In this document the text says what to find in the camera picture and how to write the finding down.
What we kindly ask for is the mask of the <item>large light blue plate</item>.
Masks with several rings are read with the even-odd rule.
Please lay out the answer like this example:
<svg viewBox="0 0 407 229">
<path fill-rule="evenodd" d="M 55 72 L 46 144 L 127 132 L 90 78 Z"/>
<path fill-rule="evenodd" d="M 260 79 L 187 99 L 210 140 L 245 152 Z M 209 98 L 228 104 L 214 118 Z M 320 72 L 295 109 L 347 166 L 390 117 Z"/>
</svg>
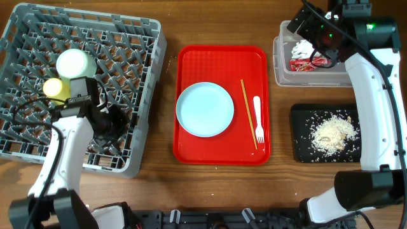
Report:
<svg viewBox="0 0 407 229">
<path fill-rule="evenodd" d="M 221 86 L 199 82 L 184 89 L 176 102 L 176 118 L 187 133 L 214 137 L 231 124 L 235 106 L 231 95 Z"/>
</svg>

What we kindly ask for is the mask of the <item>white plastic fork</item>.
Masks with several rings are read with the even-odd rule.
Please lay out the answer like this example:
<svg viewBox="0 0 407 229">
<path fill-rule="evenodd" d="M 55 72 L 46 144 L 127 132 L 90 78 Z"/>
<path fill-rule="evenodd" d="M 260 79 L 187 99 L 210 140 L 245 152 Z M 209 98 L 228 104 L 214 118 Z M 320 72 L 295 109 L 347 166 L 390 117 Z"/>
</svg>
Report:
<svg viewBox="0 0 407 229">
<path fill-rule="evenodd" d="M 264 130 L 262 127 L 262 121 L 261 121 L 261 100 L 259 96 L 254 96 L 253 97 L 253 104 L 254 104 L 254 111 L 255 111 L 255 116 L 256 116 L 256 129 L 255 129 L 255 135 L 258 143 L 264 143 L 265 142 L 265 135 L 264 135 Z"/>
</svg>

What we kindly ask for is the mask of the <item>red plastic tray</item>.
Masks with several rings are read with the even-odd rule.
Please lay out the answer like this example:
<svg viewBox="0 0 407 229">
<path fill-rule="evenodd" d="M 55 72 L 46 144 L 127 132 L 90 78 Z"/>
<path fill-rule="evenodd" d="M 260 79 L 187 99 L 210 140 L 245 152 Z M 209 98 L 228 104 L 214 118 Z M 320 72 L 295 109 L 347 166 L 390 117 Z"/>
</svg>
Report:
<svg viewBox="0 0 407 229">
<path fill-rule="evenodd" d="M 256 116 L 253 97 L 261 100 L 261 121 L 265 142 L 255 150 L 240 80 L 244 80 L 254 132 Z M 174 118 L 173 153 L 182 163 L 216 165 L 261 165 L 270 157 L 270 105 L 268 61 L 256 46 L 190 45 L 178 55 L 176 102 L 192 84 L 211 82 L 232 97 L 235 114 L 229 127 L 214 137 L 196 137 Z"/>
</svg>

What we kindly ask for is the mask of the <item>yellow plastic cup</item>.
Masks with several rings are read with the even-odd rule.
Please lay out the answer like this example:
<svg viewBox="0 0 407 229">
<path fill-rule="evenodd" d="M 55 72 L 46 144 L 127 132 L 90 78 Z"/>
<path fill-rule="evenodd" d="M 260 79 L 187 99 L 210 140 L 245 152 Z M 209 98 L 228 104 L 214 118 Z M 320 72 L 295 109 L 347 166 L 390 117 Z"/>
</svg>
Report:
<svg viewBox="0 0 407 229">
<path fill-rule="evenodd" d="M 55 99 L 54 103 L 63 104 L 71 97 L 69 84 L 58 79 L 50 78 L 43 84 L 43 92 L 48 98 Z"/>
</svg>

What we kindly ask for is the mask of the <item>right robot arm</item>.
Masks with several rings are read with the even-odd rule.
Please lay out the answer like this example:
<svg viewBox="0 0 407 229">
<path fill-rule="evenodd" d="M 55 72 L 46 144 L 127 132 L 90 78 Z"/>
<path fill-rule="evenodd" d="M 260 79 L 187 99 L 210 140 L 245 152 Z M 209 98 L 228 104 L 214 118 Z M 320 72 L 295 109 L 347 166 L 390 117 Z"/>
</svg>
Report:
<svg viewBox="0 0 407 229">
<path fill-rule="evenodd" d="M 288 29 L 340 59 L 350 77 L 361 128 L 361 169 L 339 171 L 331 189 L 305 199 L 305 226 L 324 226 L 370 209 L 406 204 L 406 117 L 400 37 L 390 17 L 332 21 L 301 10 Z"/>
</svg>

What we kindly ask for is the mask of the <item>wooden chopstick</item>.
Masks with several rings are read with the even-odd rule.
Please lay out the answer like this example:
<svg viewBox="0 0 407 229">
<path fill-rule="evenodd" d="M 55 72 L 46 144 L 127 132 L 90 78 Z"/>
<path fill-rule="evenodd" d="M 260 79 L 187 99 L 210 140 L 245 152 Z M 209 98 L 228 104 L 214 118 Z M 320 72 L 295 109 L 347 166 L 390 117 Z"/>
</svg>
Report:
<svg viewBox="0 0 407 229">
<path fill-rule="evenodd" d="M 245 108 L 246 108 L 246 112 L 247 112 L 248 122 L 249 122 L 250 130 L 251 130 L 251 134 L 252 134 L 252 140 L 253 140 L 253 142 L 254 142 L 255 150 L 258 150 L 258 144 L 257 144 L 255 132 L 254 132 L 254 127 L 253 127 L 253 124 L 252 124 L 251 111 L 250 111 L 250 108 L 249 108 L 249 103 L 248 103 L 248 100 L 247 100 L 247 94 L 246 94 L 245 84 L 244 84 L 244 80 L 243 80 L 243 79 L 240 80 L 240 84 L 241 84 L 241 88 L 242 88 L 242 94 L 243 94 L 243 97 L 244 97 L 244 102 L 245 102 Z"/>
</svg>

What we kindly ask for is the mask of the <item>white napkin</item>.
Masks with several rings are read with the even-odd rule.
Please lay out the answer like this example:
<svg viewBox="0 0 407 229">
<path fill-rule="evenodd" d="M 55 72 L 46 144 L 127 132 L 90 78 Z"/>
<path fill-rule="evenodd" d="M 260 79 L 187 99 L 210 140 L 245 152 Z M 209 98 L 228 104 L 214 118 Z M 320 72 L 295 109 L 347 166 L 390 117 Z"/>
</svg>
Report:
<svg viewBox="0 0 407 229">
<path fill-rule="evenodd" d="M 307 59 L 313 54 L 315 48 L 305 39 L 300 40 L 291 50 L 292 59 Z"/>
</svg>

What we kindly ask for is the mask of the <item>red snack wrapper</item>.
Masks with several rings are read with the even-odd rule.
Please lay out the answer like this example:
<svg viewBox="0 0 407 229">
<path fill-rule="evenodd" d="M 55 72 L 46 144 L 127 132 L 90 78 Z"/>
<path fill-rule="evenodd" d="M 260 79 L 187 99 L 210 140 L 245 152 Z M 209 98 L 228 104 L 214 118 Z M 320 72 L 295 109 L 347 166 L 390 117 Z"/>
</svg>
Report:
<svg viewBox="0 0 407 229">
<path fill-rule="evenodd" d="M 291 59 L 289 67 L 291 71 L 309 72 L 314 71 L 319 67 L 328 67 L 331 61 L 325 57 L 314 57 L 312 60 L 307 59 Z"/>
</svg>

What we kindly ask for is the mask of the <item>grey dishwasher rack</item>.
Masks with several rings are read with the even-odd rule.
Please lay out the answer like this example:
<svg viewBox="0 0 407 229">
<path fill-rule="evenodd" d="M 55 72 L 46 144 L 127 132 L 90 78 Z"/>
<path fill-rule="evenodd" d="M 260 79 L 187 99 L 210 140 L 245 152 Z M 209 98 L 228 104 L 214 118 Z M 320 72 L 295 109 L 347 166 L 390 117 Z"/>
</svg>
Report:
<svg viewBox="0 0 407 229">
<path fill-rule="evenodd" d="M 140 169 L 148 116 L 167 42 L 157 20 L 20 3 L 1 34 L 1 158 L 43 163 L 52 105 L 43 83 L 57 77 L 57 59 L 70 49 L 91 55 L 102 98 L 128 117 L 123 134 L 95 138 L 87 172 L 131 179 Z"/>
</svg>

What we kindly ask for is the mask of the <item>clear plastic bin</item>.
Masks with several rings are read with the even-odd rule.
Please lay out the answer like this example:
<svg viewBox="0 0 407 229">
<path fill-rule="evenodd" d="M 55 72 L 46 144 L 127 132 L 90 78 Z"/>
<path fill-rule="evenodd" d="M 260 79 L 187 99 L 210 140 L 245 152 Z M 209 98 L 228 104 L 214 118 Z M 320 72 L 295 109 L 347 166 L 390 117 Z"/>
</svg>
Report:
<svg viewBox="0 0 407 229">
<path fill-rule="evenodd" d="M 332 68 L 316 68 L 308 72 L 292 71 L 289 61 L 292 49 L 302 37 L 287 30 L 289 20 L 280 24 L 279 35 L 273 40 L 273 70 L 275 81 L 281 87 L 351 87 L 344 63 Z"/>
</svg>

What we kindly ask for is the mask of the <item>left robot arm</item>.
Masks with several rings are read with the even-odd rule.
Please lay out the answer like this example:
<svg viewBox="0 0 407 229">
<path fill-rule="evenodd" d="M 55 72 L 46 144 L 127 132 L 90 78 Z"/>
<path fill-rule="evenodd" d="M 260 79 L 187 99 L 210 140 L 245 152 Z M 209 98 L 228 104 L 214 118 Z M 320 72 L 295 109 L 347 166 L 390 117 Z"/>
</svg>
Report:
<svg viewBox="0 0 407 229">
<path fill-rule="evenodd" d="M 126 202 L 90 211 L 78 195 L 85 151 L 95 135 L 120 136 L 128 122 L 115 105 L 102 112 L 90 101 L 56 106 L 51 112 L 52 139 L 40 175 L 27 198 L 12 201 L 8 217 L 13 228 L 140 228 Z"/>
</svg>

